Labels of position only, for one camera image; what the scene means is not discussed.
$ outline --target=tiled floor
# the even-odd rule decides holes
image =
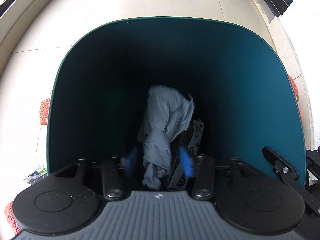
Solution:
[[[28,185],[24,176],[45,162],[41,100],[50,97],[59,65],[83,35],[114,20],[184,16],[247,27],[274,47],[252,0],[52,0],[38,15],[0,77],[0,240],[12,237],[3,208]]]

